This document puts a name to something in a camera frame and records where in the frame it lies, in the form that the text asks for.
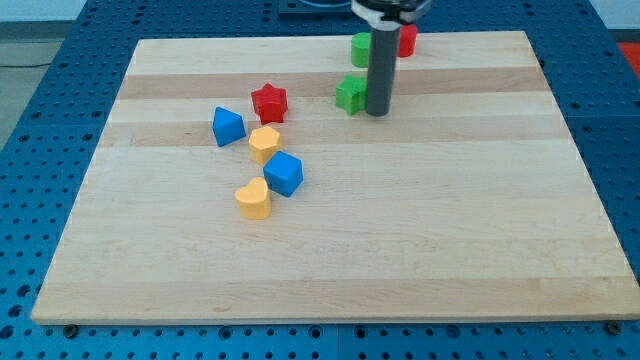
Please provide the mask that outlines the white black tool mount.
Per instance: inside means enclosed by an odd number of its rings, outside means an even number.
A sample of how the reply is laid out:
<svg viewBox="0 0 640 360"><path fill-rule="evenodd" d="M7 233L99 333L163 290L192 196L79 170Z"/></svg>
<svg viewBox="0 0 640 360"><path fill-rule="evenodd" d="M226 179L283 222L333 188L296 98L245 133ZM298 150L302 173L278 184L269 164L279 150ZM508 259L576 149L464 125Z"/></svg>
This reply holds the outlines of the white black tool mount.
<svg viewBox="0 0 640 360"><path fill-rule="evenodd" d="M433 0L352 0L352 12L373 28L398 28L417 22Z"/></svg>

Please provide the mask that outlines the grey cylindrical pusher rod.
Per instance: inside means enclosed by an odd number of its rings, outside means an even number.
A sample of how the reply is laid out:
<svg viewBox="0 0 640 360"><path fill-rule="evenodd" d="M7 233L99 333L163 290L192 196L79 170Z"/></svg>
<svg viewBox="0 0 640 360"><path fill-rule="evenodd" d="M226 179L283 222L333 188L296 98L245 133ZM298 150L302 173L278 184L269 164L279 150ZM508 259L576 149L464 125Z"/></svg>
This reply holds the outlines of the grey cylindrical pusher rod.
<svg viewBox="0 0 640 360"><path fill-rule="evenodd" d="M366 112L371 116L385 116L390 111L399 38L398 23L371 26L366 98Z"/></svg>

